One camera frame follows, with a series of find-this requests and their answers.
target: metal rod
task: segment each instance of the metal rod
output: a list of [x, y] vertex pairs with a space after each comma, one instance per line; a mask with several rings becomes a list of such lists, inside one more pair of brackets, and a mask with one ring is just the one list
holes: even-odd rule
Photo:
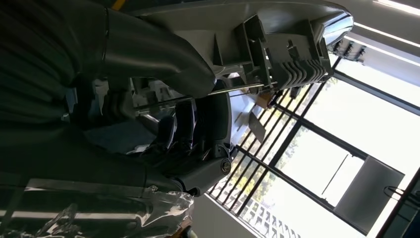
[[331, 184], [332, 180], [334, 179], [334, 177], [337, 175], [337, 172], [340, 170], [341, 166], [343, 166], [343, 163], [346, 161], [347, 156], [349, 156], [348, 154], [346, 155], [346, 157], [344, 157], [343, 161], [341, 161], [340, 166], [338, 166], [337, 170], [335, 171], [334, 175], [332, 176], [332, 178], [329, 180], [327, 186], [325, 186], [324, 191], [322, 191], [321, 195], [324, 195], [325, 191], [327, 190], [327, 188], [329, 187], [329, 185]]
[[[263, 83], [253, 83], [253, 84], [248, 84], [248, 85], [241, 85], [241, 86], [236, 86], [236, 87], [232, 87], [232, 88], [225, 88], [225, 89], [216, 90], [216, 91], [213, 91], [213, 92], [209, 93], [208, 96], [222, 94], [222, 93], [228, 93], [228, 92], [241, 90], [241, 89], [258, 88], [258, 87], [263, 87], [263, 86], [264, 86]], [[174, 104], [179, 103], [179, 102], [184, 102], [184, 101], [193, 100], [193, 99], [194, 98], [192, 98], [192, 97], [175, 98], [175, 99], [170, 99], [170, 100], [158, 102], [158, 103], [152, 104], [152, 105], [143, 105], [143, 106], [135, 107], [134, 110], [136, 111], [136, 115], [139, 116], [140, 114], [148, 113], [150, 111], [149, 108], [152, 108], [152, 107], [162, 107], [162, 106], [166, 106], [166, 105], [174, 105]]]

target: black plastic part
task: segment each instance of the black plastic part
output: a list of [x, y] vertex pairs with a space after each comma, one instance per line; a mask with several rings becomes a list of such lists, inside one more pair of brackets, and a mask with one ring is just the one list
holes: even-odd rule
[[108, 18], [103, 75], [156, 78], [194, 98], [212, 91], [213, 71], [186, 40], [117, 11]]
[[159, 121], [159, 129], [154, 144], [163, 149], [168, 149], [172, 144], [175, 132], [175, 118], [166, 116]]
[[194, 135], [194, 108], [191, 101], [180, 102], [175, 106], [176, 132], [174, 141], [191, 149]]

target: window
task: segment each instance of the window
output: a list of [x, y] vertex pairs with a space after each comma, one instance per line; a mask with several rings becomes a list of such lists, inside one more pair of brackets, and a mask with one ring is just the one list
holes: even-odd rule
[[354, 61], [341, 60], [337, 70], [397, 98], [420, 106], [420, 87]]
[[420, 165], [420, 118], [345, 82], [329, 81], [306, 118], [406, 175]]
[[360, 158], [301, 127], [276, 167], [336, 206], [362, 165]]
[[253, 195], [240, 217], [265, 237], [274, 233], [286, 238], [364, 237], [270, 172], [261, 186], [266, 190], [264, 196]]

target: ceiling light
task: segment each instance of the ceiling light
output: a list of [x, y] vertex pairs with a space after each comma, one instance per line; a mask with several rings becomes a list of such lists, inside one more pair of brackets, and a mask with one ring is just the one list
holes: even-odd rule
[[388, 7], [392, 7], [410, 14], [414, 14], [417, 16], [420, 16], [420, 9], [412, 7], [412, 6], [408, 6], [408, 5], [404, 5], [398, 2], [394, 2], [394, 1], [390, 1], [390, 0], [375, 0], [375, 3], [379, 3]]
[[409, 41], [409, 40], [406, 40], [406, 39], [400, 38], [400, 37], [398, 37], [398, 36], [394, 36], [394, 35], [388, 34], [388, 33], [386, 33], [386, 32], [383, 32], [383, 31], [379, 31], [379, 30], [373, 29], [373, 28], [371, 28], [371, 27], [368, 27], [368, 26], [362, 25], [362, 24], [357, 23], [357, 22], [355, 22], [355, 23], [354, 23], [354, 25], [355, 25], [355, 26], [362, 27], [362, 28], [365, 28], [365, 29], [367, 29], [367, 30], [369, 30], [369, 31], [373, 31], [373, 32], [375, 32], [375, 33], [381, 34], [381, 35], [383, 35], [383, 36], [390, 37], [390, 38], [395, 39], [395, 40], [397, 40], [397, 41], [401, 41], [401, 42], [407, 43], [407, 44], [409, 44], [409, 45], [412, 45], [412, 46], [415, 46], [415, 47], [419, 47], [419, 48], [420, 48], [420, 44], [417, 44], [417, 43], [414, 43], [414, 42], [412, 42], [412, 41]]

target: clear plastic sheet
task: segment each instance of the clear plastic sheet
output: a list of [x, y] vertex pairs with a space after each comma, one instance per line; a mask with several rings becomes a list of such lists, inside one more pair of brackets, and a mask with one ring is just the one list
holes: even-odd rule
[[[165, 238], [191, 218], [194, 200], [187, 193], [101, 186], [27, 188], [0, 238]], [[121, 191], [131, 195], [114, 195]], [[0, 211], [1, 222], [6, 212]]]

